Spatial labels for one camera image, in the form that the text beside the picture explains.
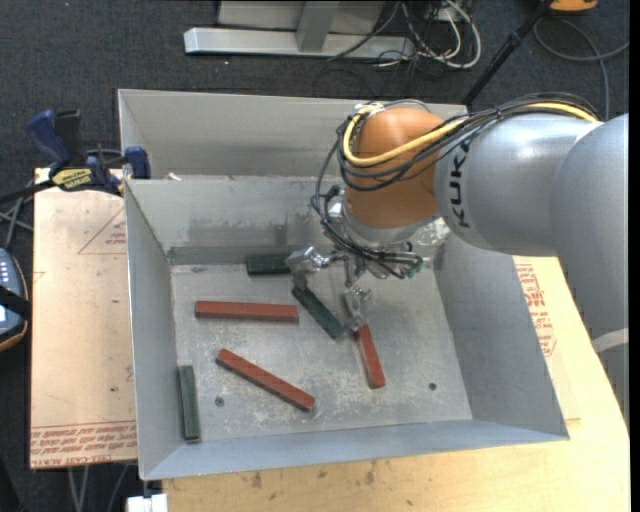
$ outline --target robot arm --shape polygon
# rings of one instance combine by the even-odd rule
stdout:
[[[517,104],[449,122],[410,104],[357,111],[338,156],[346,231],[383,248],[440,214],[477,247],[557,256],[628,408],[628,115],[603,123],[565,101]]]

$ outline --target yellow clamp label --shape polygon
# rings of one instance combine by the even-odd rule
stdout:
[[[69,168],[62,169],[56,174],[51,181],[53,181],[59,187],[63,187],[66,190],[79,187],[91,183],[92,170],[89,168]]]

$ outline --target gray bin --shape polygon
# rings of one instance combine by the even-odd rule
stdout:
[[[250,277],[244,262],[329,249],[309,197],[356,103],[120,91],[122,147],[142,145],[154,174],[125,197],[143,479],[567,438],[513,260],[453,237],[413,279],[364,278],[387,378],[378,390],[354,340],[332,340],[302,307],[294,325],[195,317],[199,299],[296,304],[289,276]],[[182,181],[161,179],[169,172]],[[326,186],[336,182],[332,164]],[[310,278],[341,318],[343,280],[341,266]],[[313,410],[218,367],[221,348],[312,394]],[[179,365],[195,371],[195,444],[182,437]]]

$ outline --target yellow cable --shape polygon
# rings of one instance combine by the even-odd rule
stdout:
[[[552,102],[544,103],[543,102],[543,103],[532,103],[531,105],[527,105],[527,106],[535,107],[535,108],[550,108],[552,110],[562,110],[563,112],[567,112],[573,115],[574,117],[583,119],[584,121],[591,121],[591,122],[598,121],[598,118],[592,116],[586,110],[582,110],[581,108],[578,108],[578,107],[572,107],[571,105],[565,105],[564,103],[552,103]]]
[[[585,110],[582,110],[580,108],[577,107],[572,107],[571,105],[565,105],[564,103],[555,103],[555,102],[540,102],[540,103],[532,103],[530,105],[526,105],[527,108],[546,108],[546,109],[551,109],[551,110],[560,110],[562,112],[568,113],[573,115],[574,117],[577,117],[579,119],[583,119],[585,121],[591,121],[591,122],[596,122],[598,121],[597,118],[595,118],[594,116],[592,116],[591,114],[589,114],[588,112],[586,112]],[[351,141],[351,135],[353,133],[353,130],[355,128],[355,126],[358,124],[358,122],[360,121],[360,118],[366,114],[369,114],[371,112],[376,112],[380,109],[382,109],[383,106],[380,104],[376,104],[376,105],[370,105],[370,106],[366,106],[363,107],[362,109],[360,109],[351,119],[351,121],[349,122],[349,124],[347,125],[347,128],[345,129],[344,132],[344,137],[342,139],[342,152],[344,154],[345,159],[352,165],[354,165],[355,167],[371,167],[374,165],[378,165],[384,162],[388,162],[389,160],[403,154],[406,153],[407,151],[411,151],[412,149],[415,149],[419,146],[422,146],[423,144],[428,144],[430,142],[435,142],[436,140],[442,138],[444,135],[446,135],[447,133],[453,131],[455,128],[457,128],[459,125],[461,125],[462,123],[465,122],[465,119],[457,119],[455,121],[452,121],[451,123],[442,126],[436,130],[430,131],[429,133],[426,133],[424,135],[421,135],[420,137],[418,137],[417,139],[414,139],[410,142],[407,142],[406,144],[403,144],[402,146],[398,146],[397,148],[394,148],[390,151],[387,151],[386,153],[382,153],[381,155],[377,155],[377,156],[372,156],[372,157],[368,157],[368,158],[359,158],[357,156],[355,156],[352,152],[351,152],[351,148],[349,147],[350,145],[350,141]]]

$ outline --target dark green block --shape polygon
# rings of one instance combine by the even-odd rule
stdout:
[[[290,272],[287,265],[288,254],[274,254],[271,256],[252,256],[247,258],[247,274],[250,276],[261,274],[287,274]]]
[[[193,366],[179,366],[180,399],[182,403],[183,435],[188,443],[200,441],[200,416]]]
[[[344,333],[344,326],[309,288],[294,288],[291,293],[334,340]]]

